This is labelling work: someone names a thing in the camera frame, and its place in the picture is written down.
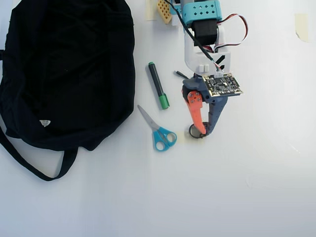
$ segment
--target beige tape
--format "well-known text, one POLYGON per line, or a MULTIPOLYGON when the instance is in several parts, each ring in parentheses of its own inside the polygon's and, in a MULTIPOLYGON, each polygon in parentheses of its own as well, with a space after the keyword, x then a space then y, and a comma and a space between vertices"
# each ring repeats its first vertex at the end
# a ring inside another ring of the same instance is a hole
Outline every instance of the beige tape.
POLYGON ((156 20, 157 3, 156 0, 146 0, 146 21, 156 20))
POLYGON ((308 42, 308 14, 295 14, 295 31, 299 39, 308 42))

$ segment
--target black circuit board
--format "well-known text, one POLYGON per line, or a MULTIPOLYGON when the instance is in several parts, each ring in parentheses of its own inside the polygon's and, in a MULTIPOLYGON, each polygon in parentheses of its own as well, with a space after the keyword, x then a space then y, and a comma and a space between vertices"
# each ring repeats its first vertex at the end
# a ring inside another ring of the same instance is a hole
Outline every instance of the black circuit board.
POLYGON ((240 95, 241 91, 238 82, 231 73, 224 74, 222 78, 214 76, 203 77, 211 97, 240 95))

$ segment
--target wire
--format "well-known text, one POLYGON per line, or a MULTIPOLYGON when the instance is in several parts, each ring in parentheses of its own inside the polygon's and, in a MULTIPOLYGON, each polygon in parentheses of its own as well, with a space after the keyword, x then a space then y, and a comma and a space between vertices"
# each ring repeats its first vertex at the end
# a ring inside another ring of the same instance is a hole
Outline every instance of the wire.
POLYGON ((226 21, 228 21, 228 20, 230 20, 230 19, 232 19, 232 18, 234 18, 234 17, 236 17, 236 16, 240 17, 240 18, 242 19, 242 21, 244 22, 244 24, 245 24, 245 27, 246 27, 246 34, 245 34, 244 38, 243 38, 242 41, 239 42, 239 43, 222 43, 222 44, 216 45, 216 46, 214 47, 214 52, 217 52, 217 50, 218 50, 219 48, 222 48, 222 47, 225 47, 225 46, 237 46, 237 45, 240 45, 240 44, 241 44, 242 42, 244 42, 244 40, 248 37, 248 24, 247 24, 246 18, 245 18, 244 16, 240 15, 240 14, 235 14, 235 13, 234 13, 234 14, 231 14, 231 15, 229 15, 228 17, 226 17, 224 20, 218 21, 217 24, 218 24, 218 25, 219 25, 219 24, 222 24, 222 23, 224 23, 224 22, 226 22, 226 21))
POLYGON ((203 46, 208 52, 214 53, 214 50, 212 49, 211 46, 203 46))
POLYGON ((200 48, 200 50, 205 54, 205 56, 212 61, 212 63, 214 63, 215 67, 216 67, 216 70, 217 71, 221 71, 222 69, 220 68, 220 66, 214 61, 214 59, 209 55, 209 53, 206 51, 205 48, 203 48, 202 44, 200 44, 200 42, 192 35, 192 33, 189 31, 188 27, 186 26, 186 24, 184 23, 179 11, 174 7, 174 5, 167 1, 167 0, 164 0, 166 3, 168 3, 173 10, 175 10, 175 12, 177 13, 178 17, 179 17, 179 20, 183 26, 183 28, 185 29, 185 31, 188 33, 188 35, 191 37, 191 39, 194 41, 194 43, 200 48))

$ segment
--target white bracket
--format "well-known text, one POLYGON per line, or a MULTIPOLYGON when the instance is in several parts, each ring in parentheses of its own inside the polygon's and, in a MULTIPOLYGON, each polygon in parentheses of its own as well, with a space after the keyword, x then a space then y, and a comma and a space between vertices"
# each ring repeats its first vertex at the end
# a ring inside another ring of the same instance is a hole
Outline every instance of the white bracket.
MULTIPOLYGON (((225 30, 223 26, 218 26, 218 40, 216 45, 225 43, 225 30)), ((184 45, 185 45, 185 62, 187 66, 196 74, 201 76, 214 75, 216 72, 216 67, 199 49, 199 47, 194 46, 194 41, 185 32, 184 35, 184 45)), ((210 53, 210 56, 214 61, 220 59, 219 66, 224 66, 224 73, 230 72, 231 67, 231 53, 226 47, 219 48, 217 53, 210 53)))

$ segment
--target red wire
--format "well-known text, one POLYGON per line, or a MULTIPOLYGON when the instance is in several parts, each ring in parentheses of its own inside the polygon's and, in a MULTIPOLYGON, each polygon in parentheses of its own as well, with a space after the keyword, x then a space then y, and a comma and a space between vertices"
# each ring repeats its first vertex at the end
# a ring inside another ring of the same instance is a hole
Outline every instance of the red wire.
POLYGON ((206 48, 207 50, 211 51, 211 53, 214 52, 211 46, 204 46, 204 48, 206 48))
MULTIPOLYGON (((236 15, 238 15, 242 19, 242 21, 243 21, 243 23, 245 24, 245 27, 246 27, 246 34, 245 34, 245 36, 243 38, 243 40, 244 40, 247 37, 247 35, 248 35, 248 24, 247 24, 246 20, 244 19, 244 17, 240 16, 239 14, 233 13, 233 14, 229 15, 228 17, 226 17, 224 20, 218 21, 217 24, 221 24, 221 23, 231 19, 232 17, 234 17, 236 15)), ((229 44, 219 45, 219 46, 216 47, 216 49, 221 48, 221 47, 225 47, 225 46, 236 46, 236 45, 239 45, 239 44, 240 43, 229 43, 229 44)))

